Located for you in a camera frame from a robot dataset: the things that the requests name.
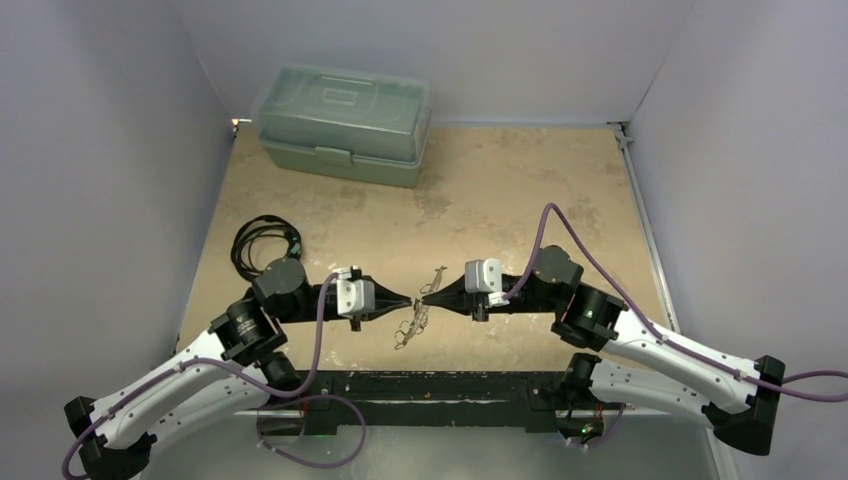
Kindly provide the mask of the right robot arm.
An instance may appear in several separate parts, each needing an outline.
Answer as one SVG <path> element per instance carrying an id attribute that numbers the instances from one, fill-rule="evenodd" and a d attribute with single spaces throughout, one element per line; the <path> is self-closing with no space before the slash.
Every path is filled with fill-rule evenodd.
<path id="1" fill-rule="evenodd" d="M 751 455 L 771 451 L 785 365 L 771 356 L 735 357 L 652 321 L 582 281 L 583 268 L 559 246 L 541 249 L 511 299 L 515 275 L 496 259 L 474 260 L 462 277 L 423 304 L 484 322 L 492 314 L 551 313 L 552 332 L 579 348 L 560 384 L 536 388 L 569 409 L 631 404 L 692 420 Z"/>

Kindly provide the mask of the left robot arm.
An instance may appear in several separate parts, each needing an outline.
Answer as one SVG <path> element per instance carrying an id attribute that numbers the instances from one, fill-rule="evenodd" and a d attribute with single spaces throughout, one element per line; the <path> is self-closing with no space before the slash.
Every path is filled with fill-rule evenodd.
<path id="1" fill-rule="evenodd" d="M 62 463 L 78 458 L 85 479 L 134 479 L 157 447 L 230 414 L 284 409 L 309 391 L 327 320 L 362 323 L 411 306 L 357 266 L 312 284 L 294 258 L 272 261 L 245 295 L 188 346 L 141 379 L 99 398 L 64 407 L 75 440 Z"/>

